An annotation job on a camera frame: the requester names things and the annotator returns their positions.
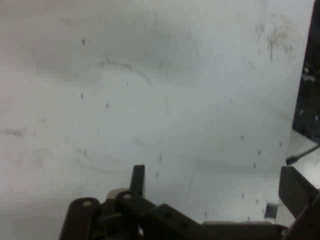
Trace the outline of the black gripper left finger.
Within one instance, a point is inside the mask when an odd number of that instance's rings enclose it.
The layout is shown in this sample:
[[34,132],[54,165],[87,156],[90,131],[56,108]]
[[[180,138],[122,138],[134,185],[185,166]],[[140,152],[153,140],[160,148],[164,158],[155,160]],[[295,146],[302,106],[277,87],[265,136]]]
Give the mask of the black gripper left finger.
[[128,190],[101,203],[72,201],[61,240],[282,240],[285,226],[261,221],[197,223],[175,208],[143,197],[145,166],[135,165]]

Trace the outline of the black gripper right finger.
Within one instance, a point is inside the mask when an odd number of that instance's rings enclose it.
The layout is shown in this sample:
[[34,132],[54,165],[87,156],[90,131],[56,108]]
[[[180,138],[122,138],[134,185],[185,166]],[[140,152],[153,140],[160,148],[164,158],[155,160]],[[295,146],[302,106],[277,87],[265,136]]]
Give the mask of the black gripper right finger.
[[320,191],[293,166],[280,171],[278,195],[295,218],[284,232],[284,240],[320,238]]

